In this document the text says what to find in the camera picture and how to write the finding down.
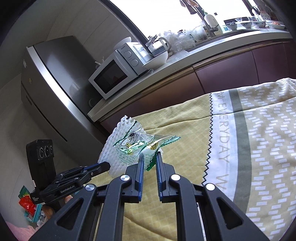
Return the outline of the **pink sleeved left forearm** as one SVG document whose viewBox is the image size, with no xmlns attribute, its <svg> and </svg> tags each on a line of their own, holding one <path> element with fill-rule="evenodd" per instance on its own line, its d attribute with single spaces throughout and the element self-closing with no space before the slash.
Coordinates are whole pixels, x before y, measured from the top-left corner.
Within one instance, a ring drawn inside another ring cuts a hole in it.
<svg viewBox="0 0 296 241">
<path fill-rule="evenodd" d="M 9 229 L 16 237 L 16 239 L 19 241 L 28 241 L 36 232 L 36 229 L 34 229 L 30 225 L 28 227 L 17 227 L 7 221 L 6 224 L 8 225 Z"/>
</svg>

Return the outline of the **person's left hand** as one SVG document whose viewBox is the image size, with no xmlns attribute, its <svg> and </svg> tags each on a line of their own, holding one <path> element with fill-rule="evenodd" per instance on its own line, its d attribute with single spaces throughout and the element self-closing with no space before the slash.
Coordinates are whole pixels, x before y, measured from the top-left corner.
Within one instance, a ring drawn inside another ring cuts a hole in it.
<svg viewBox="0 0 296 241">
<path fill-rule="evenodd" d="M 64 203 L 66 204 L 66 203 L 69 202 L 72 198 L 73 198 L 72 195 L 68 195 L 68 196 L 66 196 L 66 197 L 64 198 Z M 44 212 L 44 214 L 45 214 L 45 216 L 46 216 L 47 219 L 50 219 L 50 218 L 56 213 L 55 210 L 54 210 L 52 207 L 50 207 L 50 206 L 48 206 L 48 205 L 46 205 L 46 204 L 44 204 L 44 205 L 42 206 L 42 211 Z"/>
</svg>

